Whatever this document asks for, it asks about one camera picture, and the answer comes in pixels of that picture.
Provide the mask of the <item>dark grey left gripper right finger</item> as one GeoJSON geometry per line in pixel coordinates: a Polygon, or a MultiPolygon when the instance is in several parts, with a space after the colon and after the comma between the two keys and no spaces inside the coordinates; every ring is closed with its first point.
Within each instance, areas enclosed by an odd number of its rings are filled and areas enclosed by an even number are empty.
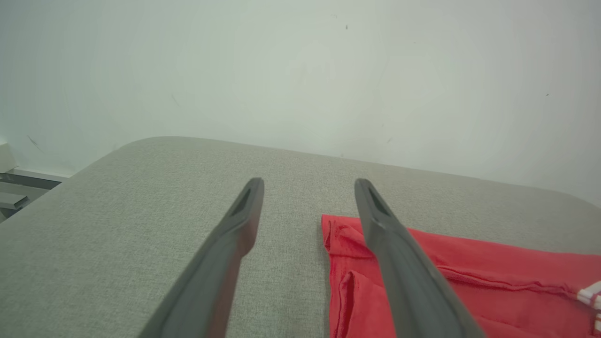
{"type": "Polygon", "coordinates": [[[375,255],[399,338],[484,338],[464,306],[414,236],[368,179],[354,183],[367,247],[375,255]]]}

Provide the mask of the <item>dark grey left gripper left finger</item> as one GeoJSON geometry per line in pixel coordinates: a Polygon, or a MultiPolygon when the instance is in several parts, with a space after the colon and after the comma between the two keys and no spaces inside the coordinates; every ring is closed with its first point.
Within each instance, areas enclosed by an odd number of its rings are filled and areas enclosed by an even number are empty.
{"type": "Polygon", "coordinates": [[[242,258],[254,247],[264,182],[250,179],[163,298],[141,338],[223,338],[242,258]]]}

